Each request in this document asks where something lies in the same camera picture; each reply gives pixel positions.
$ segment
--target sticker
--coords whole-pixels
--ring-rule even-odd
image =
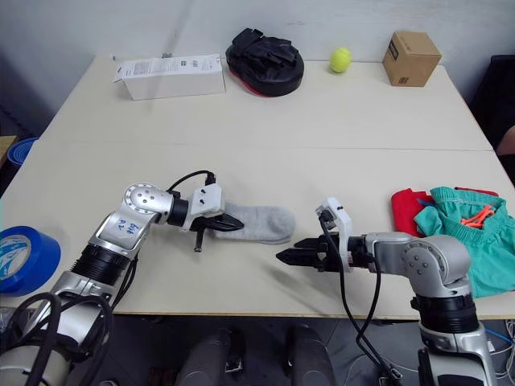
[[[31,241],[22,235],[8,236],[0,241],[0,280],[17,273],[31,255]]]
[[[395,44],[393,44],[393,40],[389,41],[388,49],[390,54],[392,54],[393,56],[393,60],[397,60],[397,58],[399,57],[399,51],[397,51]]]
[[[209,74],[221,71],[220,55],[218,54],[129,60],[117,69],[113,81],[174,74]]]

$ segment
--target yellow ball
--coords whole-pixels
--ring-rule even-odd
[[[343,72],[348,68],[351,60],[351,52],[347,48],[340,47],[332,53],[329,67],[334,72]]]

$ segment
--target gray floor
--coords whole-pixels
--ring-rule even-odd
[[[151,368],[180,369],[188,350],[210,331],[220,327],[238,327],[245,333],[247,345],[246,369],[237,379],[229,378],[229,385],[286,386],[290,380],[282,370],[284,337],[289,326],[305,323],[314,328],[326,343],[338,380],[344,384],[350,365],[361,352],[356,346],[355,331],[347,319],[327,318],[214,318],[214,317],[165,317],[143,318],[118,316],[107,358],[99,371],[96,382],[116,379],[121,386],[149,384]],[[486,323],[490,328],[504,332],[501,321]],[[387,360],[405,368],[416,369],[417,350],[422,346],[417,323],[377,324],[367,333]],[[497,350],[507,343],[489,336]],[[494,357],[501,368],[505,355]],[[71,374],[67,385],[77,385],[89,364],[83,363]],[[418,385],[418,374],[398,368],[405,386]],[[348,377],[349,386],[375,385],[377,374],[365,357],[360,358]],[[510,384],[506,379],[499,385]]]

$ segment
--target tape roll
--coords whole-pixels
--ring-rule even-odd
[[[15,143],[7,151],[7,157],[16,166],[21,166],[27,155],[31,151],[31,147],[38,140],[38,137],[24,139],[18,143]]]
[[[0,293],[22,296],[37,290],[56,271],[59,243],[31,227],[0,232]]]

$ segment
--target gray sock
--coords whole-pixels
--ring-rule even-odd
[[[228,201],[225,213],[239,219],[245,227],[231,232],[212,231],[218,239],[283,244],[290,241],[295,230],[293,214],[283,207],[242,207]]]

